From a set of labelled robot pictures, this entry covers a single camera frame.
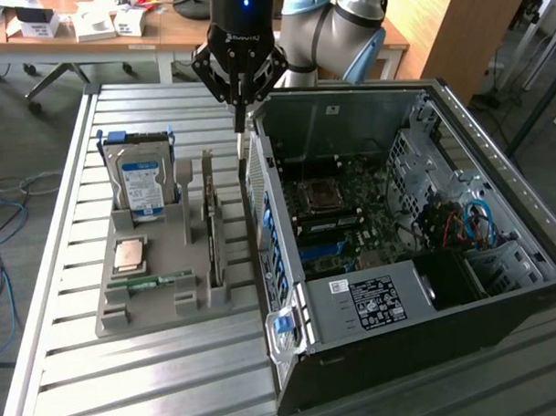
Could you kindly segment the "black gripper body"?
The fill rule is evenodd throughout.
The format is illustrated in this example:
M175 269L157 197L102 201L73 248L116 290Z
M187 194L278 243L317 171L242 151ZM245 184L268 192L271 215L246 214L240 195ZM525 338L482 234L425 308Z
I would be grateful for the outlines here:
M225 78L237 73L240 97L244 74L258 74L272 51L272 26L273 0L211 0L212 65Z

